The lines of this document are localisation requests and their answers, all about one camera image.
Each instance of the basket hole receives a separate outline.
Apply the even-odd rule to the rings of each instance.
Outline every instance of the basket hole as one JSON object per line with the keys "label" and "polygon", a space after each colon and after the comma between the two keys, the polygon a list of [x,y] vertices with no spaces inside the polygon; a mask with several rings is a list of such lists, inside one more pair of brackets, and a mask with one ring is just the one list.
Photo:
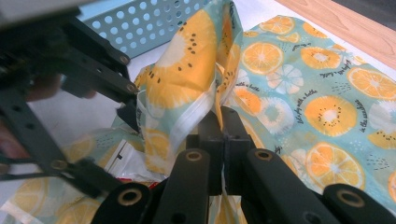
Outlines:
{"label": "basket hole", "polygon": [[142,34],[143,34],[143,29],[142,29],[142,28],[138,28],[138,29],[136,30],[136,33],[137,33],[138,35],[142,35]]}
{"label": "basket hole", "polygon": [[156,8],[155,10],[154,10],[154,16],[159,16],[160,15],[160,10],[158,9],[158,8]]}
{"label": "basket hole", "polygon": [[110,33],[113,34],[113,35],[116,35],[118,32],[119,32],[119,29],[117,29],[117,27],[112,27],[110,29]]}
{"label": "basket hole", "polygon": [[127,30],[129,28],[128,22],[123,22],[121,25],[122,30]]}
{"label": "basket hole", "polygon": [[99,35],[100,35],[102,38],[106,38],[106,37],[107,37],[107,34],[106,34],[105,32],[101,32]]}
{"label": "basket hole", "polygon": [[152,30],[152,24],[149,23],[149,24],[146,26],[146,28],[148,29],[148,31]]}
{"label": "basket hole", "polygon": [[124,17],[124,13],[123,13],[123,11],[119,11],[119,12],[117,12],[117,18],[119,18],[119,19],[123,19],[123,17]]}
{"label": "basket hole", "polygon": [[135,42],[132,42],[129,46],[131,46],[131,49],[135,49],[137,45]]}
{"label": "basket hole", "polygon": [[111,16],[106,16],[105,17],[105,22],[110,24],[111,22],[113,22],[113,18]]}
{"label": "basket hole", "polygon": [[145,13],[145,15],[143,15],[143,20],[148,21],[149,20],[149,14]]}
{"label": "basket hole", "polygon": [[121,37],[117,37],[116,38],[116,43],[117,44],[122,44],[122,38]]}
{"label": "basket hole", "polygon": [[128,8],[128,12],[129,12],[130,14],[134,14],[134,13],[136,12],[136,8],[134,8],[134,7],[129,7],[129,8]]}
{"label": "basket hole", "polygon": [[134,25],[138,25],[139,22],[140,22],[140,20],[139,20],[138,18],[134,18],[134,19],[132,20],[132,22],[134,23]]}
{"label": "basket hole", "polygon": [[163,8],[163,10],[164,10],[165,12],[168,12],[170,9],[171,9],[171,6],[169,6],[169,5],[166,5],[166,6]]}
{"label": "basket hole", "polygon": [[132,39],[133,37],[134,37],[134,35],[132,33],[126,34],[126,38],[127,39]]}
{"label": "basket hole", "polygon": [[159,19],[157,20],[157,26],[162,26],[163,25],[163,20]]}
{"label": "basket hole", "polygon": [[141,9],[144,10],[144,9],[147,8],[148,5],[145,2],[141,2],[139,6],[140,6]]}
{"label": "basket hole", "polygon": [[100,28],[100,22],[99,21],[94,21],[93,23],[92,23],[92,26],[93,26],[93,28],[95,28],[95,29],[99,29]]}

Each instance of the cloth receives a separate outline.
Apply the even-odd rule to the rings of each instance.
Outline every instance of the cloth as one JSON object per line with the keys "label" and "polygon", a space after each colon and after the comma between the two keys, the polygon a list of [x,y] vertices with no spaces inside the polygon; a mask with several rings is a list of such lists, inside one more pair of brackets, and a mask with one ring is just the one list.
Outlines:
{"label": "cloth", "polygon": [[[91,156],[104,166],[126,138],[146,153],[150,171],[168,175],[208,111],[222,127],[225,105],[256,147],[279,154],[310,189],[346,183],[396,213],[396,83],[305,21],[276,16],[243,32],[232,1],[211,1],[135,83],[142,134],[118,123],[71,146],[71,160]],[[70,223],[81,212],[88,215],[78,223],[88,223],[100,202],[41,178],[2,209],[16,217],[7,223]],[[211,198],[209,223],[245,222],[240,197]]]}

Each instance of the screw hole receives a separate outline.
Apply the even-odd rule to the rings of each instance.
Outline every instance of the screw hole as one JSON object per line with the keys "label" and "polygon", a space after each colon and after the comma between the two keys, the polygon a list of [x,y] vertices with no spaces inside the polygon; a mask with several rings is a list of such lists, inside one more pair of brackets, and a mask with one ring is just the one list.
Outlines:
{"label": "screw hole", "polygon": [[172,215],[172,223],[186,223],[186,215],[182,213],[175,213]]}
{"label": "screw hole", "polygon": [[126,189],[118,198],[119,204],[130,206],[138,203],[142,199],[142,192],[139,189]]}

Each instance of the fabric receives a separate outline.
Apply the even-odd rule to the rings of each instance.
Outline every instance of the fabric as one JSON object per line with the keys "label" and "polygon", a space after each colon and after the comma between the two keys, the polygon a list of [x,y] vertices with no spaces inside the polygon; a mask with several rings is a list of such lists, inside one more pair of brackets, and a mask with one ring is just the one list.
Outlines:
{"label": "fabric", "polygon": [[[72,160],[91,156],[104,166],[101,158],[129,139],[150,171],[169,175],[208,111],[222,127],[225,105],[256,147],[276,152],[310,189],[345,183],[396,213],[396,83],[305,21],[276,16],[243,32],[232,1],[211,1],[135,83],[141,135],[117,123],[74,144],[84,149],[69,150]],[[9,223],[66,223],[85,211],[84,223],[99,203],[42,178],[27,180],[2,209],[16,217]],[[245,222],[240,197],[211,198],[209,223]]]}

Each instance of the folded cloth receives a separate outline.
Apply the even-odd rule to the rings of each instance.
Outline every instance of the folded cloth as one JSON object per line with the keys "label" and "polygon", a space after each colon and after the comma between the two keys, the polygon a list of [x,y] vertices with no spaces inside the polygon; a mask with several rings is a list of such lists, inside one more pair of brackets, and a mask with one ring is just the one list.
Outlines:
{"label": "folded cloth", "polygon": [[[396,214],[396,83],[305,21],[276,16],[243,32],[232,1],[211,1],[135,84],[142,135],[100,132],[73,145],[69,159],[92,156],[105,166],[129,139],[150,171],[168,175],[208,111],[222,127],[225,105],[256,147],[279,154],[310,189],[348,184]],[[69,223],[85,211],[78,223],[88,223],[99,203],[41,178],[26,181],[2,209],[22,223]],[[209,223],[246,223],[240,197],[211,198]]]}

